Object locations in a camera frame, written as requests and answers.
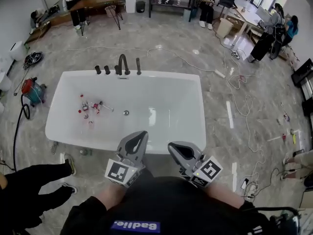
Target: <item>black shirt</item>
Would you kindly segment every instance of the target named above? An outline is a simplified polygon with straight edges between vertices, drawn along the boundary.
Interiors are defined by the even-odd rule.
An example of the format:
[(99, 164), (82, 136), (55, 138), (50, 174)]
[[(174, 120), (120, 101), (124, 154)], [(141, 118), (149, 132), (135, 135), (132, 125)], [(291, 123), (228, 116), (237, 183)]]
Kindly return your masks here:
[(264, 215), (245, 212), (244, 206), (236, 209), (210, 198), (183, 179), (159, 177), (128, 191), (108, 211), (95, 197), (73, 207), (61, 235), (277, 234)]

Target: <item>bathtub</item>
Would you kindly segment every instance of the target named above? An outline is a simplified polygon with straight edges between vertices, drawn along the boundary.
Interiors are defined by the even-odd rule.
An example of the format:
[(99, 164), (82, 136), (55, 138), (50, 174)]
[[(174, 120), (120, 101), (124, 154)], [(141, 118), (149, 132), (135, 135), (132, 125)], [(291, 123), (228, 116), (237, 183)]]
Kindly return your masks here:
[[(102, 101), (114, 111), (98, 106), (100, 111), (84, 112), (82, 100), (89, 106)], [(168, 154), (167, 144), (172, 141), (193, 142), (203, 150), (199, 76), (159, 71), (137, 75), (135, 70), (122, 76), (113, 71), (109, 75), (94, 70), (63, 72), (46, 122), (48, 139), (115, 151), (123, 137), (142, 130), (149, 133), (147, 153)]]

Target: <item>faucet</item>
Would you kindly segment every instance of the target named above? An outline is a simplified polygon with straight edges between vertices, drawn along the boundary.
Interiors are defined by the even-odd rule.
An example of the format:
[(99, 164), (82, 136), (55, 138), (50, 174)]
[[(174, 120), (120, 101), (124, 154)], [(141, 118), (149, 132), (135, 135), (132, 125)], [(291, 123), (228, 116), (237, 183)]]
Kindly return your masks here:
[(119, 59), (118, 59), (118, 65), (116, 65), (114, 68), (115, 68), (115, 73), (117, 75), (122, 75), (122, 61), (124, 61), (124, 66), (125, 66), (125, 75), (129, 75), (131, 72), (130, 70), (128, 69), (128, 65), (127, 65), (127, 61), (126, 61), (126, 56), (124, 54), (121, 54), (119, 56)]

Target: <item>tile floor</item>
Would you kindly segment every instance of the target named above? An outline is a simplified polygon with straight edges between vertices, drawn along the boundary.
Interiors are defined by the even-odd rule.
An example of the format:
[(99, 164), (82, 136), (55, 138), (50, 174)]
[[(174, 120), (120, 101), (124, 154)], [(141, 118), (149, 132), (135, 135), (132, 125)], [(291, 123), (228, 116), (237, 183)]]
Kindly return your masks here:
[[(263, 62), (250, 64), (243, 52), (239, 51), (242, 58), (236, 62), (240, 66), (241, 74), (256, 76), (248, 77), (246, 83), (241, 82), (240, 89), (236, 90), (230, 87), (225, 79), (221, 79), (212, 72), (193, 68), (171, 52), (157, 49), (150, 52), (151, 56), (147, 56), (146, 51), (118, 49), (148, 50), (161, 45), (162, 48), (175, 51), (190, 64), (201, 69), (225, 71), (227, 78), (237, 75), (238, 67), (231, 59), (230, 51), (220, 45), (213, 31), (201, 28), (198, 20), (188, 23), (183, 21), (181, 13), (169, 14), (156, 11), (152, 12), (150, 19), (147, 11), (143, 14), (124, 13), (123, 17), (121, 30), (118, 30), (113, 19), (108, 19), (106, 16), (94, 16), (90, 19), (90, 25), (86, 26), (83, 37), (72, 26), (60, 26), (52, 28), (42, 39), (31, 44), (31, 51), (43, 51), (45, 56), (29, 71), (27, 77), (37, 76), (38, 81), (45, 83), (48, 88), (45, 104), (31, 109), (31, 121), (24, 118), (21, 121), (17, 137), (17, 166), (24, 168), (33, 164), (59, 163), (60, 153), (67, 152), (74, 157), (78, 171), (75, 177), (65, 178), (66, 182), (78, 187), (78, 193), (63, 206), (46, 212), (45, 223), (29, 230), (33, 235), (58, 234), (70, 208), (105, 187), (104, 171), (107, 160), (113, 158), (113, 153), (101, 150), (94, 150), (92, 156), (81, 156), (80, 147), (66, 144), (59, 144), (55, 155), (51, 153), (53, 142), (45, 137), (45, 122), (54, 91), (64, 71), (92, 70), (95, 65), (109, 65), (110, 69), (113, 69), (118, 62), (119, 55), (124, 53), (129, 67), (133, 69), (135, 59), (139, 57), (142, 70), (199, 75), (206, 123), (205, 152), (214, 155), (222, 164), (224, 170), (219, 181), (226, 183), (229, 187), (232, 187), (232, 163), (238, 163), (236, 191), (238, 194), (243, 194), (240, 189), (242, 177), (253, 172), (257, 161), (264, 161), (262, 152), (252, 152), (248, 142), (253, 150), (262, 149), (266, 159), (256, 168), (261, 188), (269, 184), (270, 175), (275, 167), (282, 170), (281, 161), (286, 153), (298, 150), (300, 147), (305, 150), (311, 148), (309, 124), (301, 108), (302, 95), (300, 90), (294, 87), (291, 81), (292, 71), (285, 62), (280, 59), (271, 61), (266, 56)], [(231, 43), (232, 40), (233, 37), (225, 39), (224, 42)], [(237, 48), (242, 49), (248, 55), (252, 50), (252, 43), (244, 37), (238, 42), (235, 49)], [(14, 66), (10, 73), (13, 86), (1, 100), (5, 105), (5, 111), (0, 119), (0, 148), (4, 151), (5, 160), (10, 164), (12, 164), (13, 137), (21, 108), (20, 97), (14, 97), (13, 90), (24, 74), (21, 65), (17, 63)], [(236, 87), (239, 86), (237, 78), (232, 78), (230, 82)], [(250, 140), (245, 118), (248, 113), (245, 103), (246, 95), (251, 96), (253, 101), (253, 108), (247, 117), (251, 133)], [(227, 101), (230, 102), (233, 128), (230, 128)], [(290, 116), (290, 123), (285, 121), (284, 111)], [(297, 131), (296, 145), (292, 143), (290, 135), (287, 135), (285, 143), (281, 138), (282, 134), (288, 134), (291, 128)], [(178, 175), (178, 167), (170, 156), (147, 155), (146, 164), (155, 176)], [(56, 190), (58, 183), (46, 185), (41, 193)], [(254, 204), (297, 207), (303, 189), (300, 181), (281, 182), (274, 174), (272, 186), (262, 191), (256, 197)]]

